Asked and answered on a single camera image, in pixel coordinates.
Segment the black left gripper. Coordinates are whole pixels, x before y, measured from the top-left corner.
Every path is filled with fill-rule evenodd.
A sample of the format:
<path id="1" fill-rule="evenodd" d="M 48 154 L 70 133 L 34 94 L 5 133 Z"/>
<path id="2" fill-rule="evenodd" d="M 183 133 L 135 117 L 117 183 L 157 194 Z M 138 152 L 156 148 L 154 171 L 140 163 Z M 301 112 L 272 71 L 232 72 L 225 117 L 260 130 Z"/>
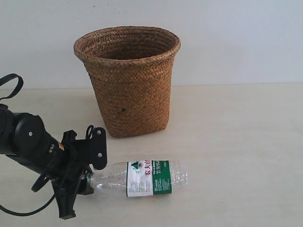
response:
<path id="1" fill-rule="evenodd" d="M 92 169 L 78 161 L 78 152 L 74 146 L 77 133 L 73 130 L 66 131 L 59 142 L 50 137 L 48 155 L 52 157 L 48 176 L 51 178 L 55 199 L 59 210 L 59 218 L 71 219 L 76 214 L 73 209 L 75 202 L 74 192 L 79 195 L 90 195 L 94 189 L 89 184 L 89 175 Z"/>

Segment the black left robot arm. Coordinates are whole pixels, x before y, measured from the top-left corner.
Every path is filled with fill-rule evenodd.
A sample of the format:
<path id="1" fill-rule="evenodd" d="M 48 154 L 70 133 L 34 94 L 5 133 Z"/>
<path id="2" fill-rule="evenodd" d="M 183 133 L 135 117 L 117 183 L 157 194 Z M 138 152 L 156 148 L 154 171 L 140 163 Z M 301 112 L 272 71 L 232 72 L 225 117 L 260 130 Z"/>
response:
<path id="1" fill-rule="evenodd" d="M 38 115 L 13 113 L 8 106 L 0 106 L 0 152 L 20 165 L 36 172 L 39 177 L 31 190 L 37 192 L 48 182 L 53 187 L 53 196 L 42 207 L 28 213 L 1 209 L 11 215 L 26 217 L 45 209 L 56 200 L 59 217 L 71 219 L 77 194 L 91 193 L 84 187 L 82 176 L 89 169 L 88 163 L 80 160 L 75 147 L 76 133 L 67 131 L 62 141 L 52 137 Z"/>

